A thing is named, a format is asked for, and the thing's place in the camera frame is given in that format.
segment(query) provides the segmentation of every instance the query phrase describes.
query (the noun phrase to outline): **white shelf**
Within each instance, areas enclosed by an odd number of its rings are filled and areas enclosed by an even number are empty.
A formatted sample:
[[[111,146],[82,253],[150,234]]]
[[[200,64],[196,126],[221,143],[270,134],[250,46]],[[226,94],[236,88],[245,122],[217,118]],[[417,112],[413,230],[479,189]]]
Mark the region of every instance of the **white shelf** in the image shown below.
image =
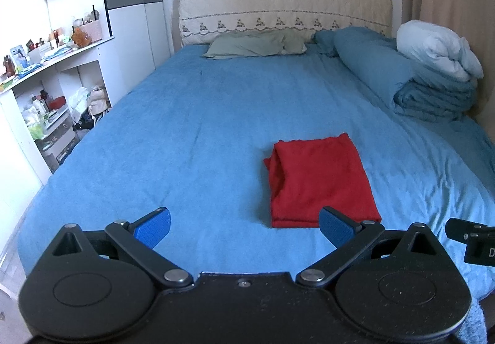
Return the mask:
[[[64,115],[67,113],[68,110],[69,110],[69,106],[67,104],[65,104],[62,108],[57,110],[58,112],[57,116],[48,125],[46,125],[46,133],[40,140],[46,139],[54,132],[55,129],[57,129],[57,127],[62,125],[62,123],[67,118]]]
[[[39,69],[36,69],[33,73],[29,73],[27,76],[24,76],[22,79],[19,79],[14,84],[10,85],[5,90],[3,90],[2,92],[0,92],[0,94],[5,93],[6,91],[12,90],[14,87],[18,86],[23,81],[28,80],[29,78],[33,77],[34,75],[37,75],[39,72],[45,70],[46,68],[49,68],[50,66],[56,65],[57,63],[60,63],[60,62],[64,61],[67,58],[71,58],[74,55],[77,55],[77,54],[79,54],[81,52],[87,51],[88,49],[95,48],[96,46],[101,45],[101,44],[103,44],[103,43],[105,43],[107,41],[110,41],[113,38],[114,37],[104,38],[104,39],[102,39],[100,41],[93,42],[92,44],[88,45],[87,47],[77,49],[76,51],[69,51],[65,55],[57,56],[56,58],[53,58],[53,59],[51,59],[49,61],[46,61],[46,62],[43,63],[43,67],[41,67]]]

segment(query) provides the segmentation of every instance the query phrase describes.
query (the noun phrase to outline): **plastic bag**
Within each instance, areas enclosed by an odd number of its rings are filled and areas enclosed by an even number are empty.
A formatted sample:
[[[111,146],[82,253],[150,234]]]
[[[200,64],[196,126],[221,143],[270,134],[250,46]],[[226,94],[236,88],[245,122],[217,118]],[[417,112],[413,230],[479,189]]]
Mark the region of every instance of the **plastic bag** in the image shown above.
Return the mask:
[[[102,114],[109,109],[108,96],[104,85],[96,85],[91,89],[89,112],[92,117]]]
[[[34,140],[43,139],[45,136],[45,130],[43,128],[43,123],[40,120],[40,116],[38,115],[38,111],[36,111],[35,107],[30,107],[22,112],[22,117],[24,118],[24,122],[28,126],[29,133]]]
[[[74,123],[78,123],[81,115],[88,109],[88,97],[90,92],[87,88],[81,87],[68,99],[71,117]]]

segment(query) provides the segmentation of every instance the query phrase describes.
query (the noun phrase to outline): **quilted headboard cover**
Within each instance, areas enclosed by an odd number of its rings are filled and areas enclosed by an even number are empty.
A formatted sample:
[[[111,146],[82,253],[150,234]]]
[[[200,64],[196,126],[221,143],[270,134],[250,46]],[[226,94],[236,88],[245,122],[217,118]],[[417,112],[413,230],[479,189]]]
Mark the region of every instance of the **quilted headboard cover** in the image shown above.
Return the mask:
[[[211,42],[232,30],[368,27],[392,33],[392,0],[179,0],[182,44]]]

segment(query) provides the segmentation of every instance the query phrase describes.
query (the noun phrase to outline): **blue blanket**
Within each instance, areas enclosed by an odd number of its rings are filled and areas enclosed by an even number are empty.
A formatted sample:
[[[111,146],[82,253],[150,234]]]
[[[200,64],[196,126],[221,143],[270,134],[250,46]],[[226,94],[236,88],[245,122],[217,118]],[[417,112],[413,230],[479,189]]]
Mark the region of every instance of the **blue blanket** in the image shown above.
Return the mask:
[[[450,217],[495,225],[494,151],[475,122],[430,124],[398,115],[314,45],[300,56],[224,61],[202,58],[206,49],[186,47],[145,79],[50,178],[19,235],[27,272],[66,223],[100,230],[166,206],[171,232],[155,250],[193,276],[294,276],[334,247],[318,229],[269,227],[262,160],[278,140],[347,132],[383,225],[427,223],[473,296],[493,289],[494,271],[465,264],[465,246],[444,232]]]
[[[398,114],[445,122],[459,119],[476,101],[474,84],[406,58],[393,38],[348,27],[335,32],[334,43],[346,66]]]

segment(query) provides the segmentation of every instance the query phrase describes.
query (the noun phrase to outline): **red towel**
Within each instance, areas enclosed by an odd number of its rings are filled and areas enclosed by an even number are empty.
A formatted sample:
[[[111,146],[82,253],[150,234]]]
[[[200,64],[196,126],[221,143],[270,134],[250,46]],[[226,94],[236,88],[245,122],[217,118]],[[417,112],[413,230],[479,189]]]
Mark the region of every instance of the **red towel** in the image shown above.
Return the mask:
[[[361,222],[382,221],[356,147],[344,133],[322,140],[279,141],[270,158],[272,227],[318,227],[324,206]]]

